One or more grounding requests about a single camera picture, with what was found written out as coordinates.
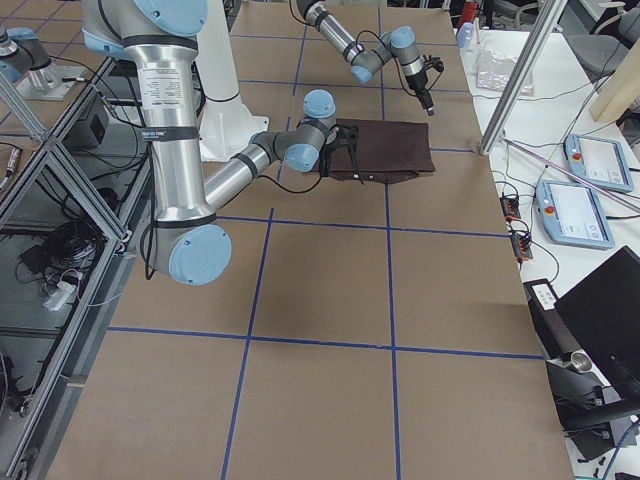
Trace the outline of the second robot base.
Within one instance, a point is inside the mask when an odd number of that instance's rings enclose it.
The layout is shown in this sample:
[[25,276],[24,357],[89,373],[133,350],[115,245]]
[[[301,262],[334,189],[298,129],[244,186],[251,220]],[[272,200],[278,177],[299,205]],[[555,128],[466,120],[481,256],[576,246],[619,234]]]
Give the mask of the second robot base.
[[63,81],[67,67],[58,66],[35,32],[1,26],[1,73],[28,100],[62,101],[71,89]]

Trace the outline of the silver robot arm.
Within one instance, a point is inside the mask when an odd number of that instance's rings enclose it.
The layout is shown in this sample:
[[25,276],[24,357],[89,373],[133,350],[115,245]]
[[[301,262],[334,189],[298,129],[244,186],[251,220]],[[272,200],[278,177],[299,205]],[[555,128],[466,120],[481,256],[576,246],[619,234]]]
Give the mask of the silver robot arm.
[[362,30],[352,35],[327,9],[324,1],[296,1],[301,21],[317,30],[349,64],[351,74],[360,84],[368,83],[377,72],[392,62],[405,92],[415,97],[428,116],[435,114],[427,72],[442,73],[439,57],[423,55],[410,26],[401,26],[378,35]]
[[308,172],[336,135],[332,95],[306,95],[293,131],[261,132],[209,178],[203,176],[192,65],[207,33],[230,48],[223,8],[213,1],[85,1],[86,46],[135,63],[142,103],[141,136],[151,149],[154,200],[140,251],[146,267],[201,286],[217,279],[232,255],[217,211],[273,162]]

